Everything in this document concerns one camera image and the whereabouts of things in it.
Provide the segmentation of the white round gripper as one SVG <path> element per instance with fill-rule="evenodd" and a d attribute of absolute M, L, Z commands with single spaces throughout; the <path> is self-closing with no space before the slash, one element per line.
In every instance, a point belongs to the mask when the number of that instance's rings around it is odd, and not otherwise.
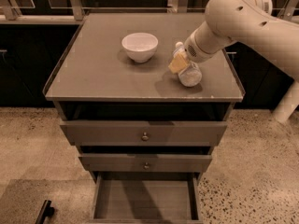
<path fill-rule="evenodd" d="M 213 56 L 213 54 L 206 53 L 198 47 L 195 41 L 195 33 L 192 33 L 186 39 L 184 42 L 184 48 L 186 53 L 177 53 L 171 63 L 168 65 L 168 68 L 173 74 L 177 74 L 185 69 L 189 65 L 189 59 L 195 63 L 202 63 Z"/>

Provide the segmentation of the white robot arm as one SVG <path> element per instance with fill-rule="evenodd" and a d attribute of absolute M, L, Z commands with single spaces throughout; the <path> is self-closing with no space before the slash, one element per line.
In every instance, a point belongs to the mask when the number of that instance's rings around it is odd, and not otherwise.
<path fill-rule="evenodd" d="M 273 17 L 271 9 L 271 0 L 209 0 L 204 22 L 176 44 L 169 69 L 178 74 L 240 42 L 298 81 L 299 25 Z"/>

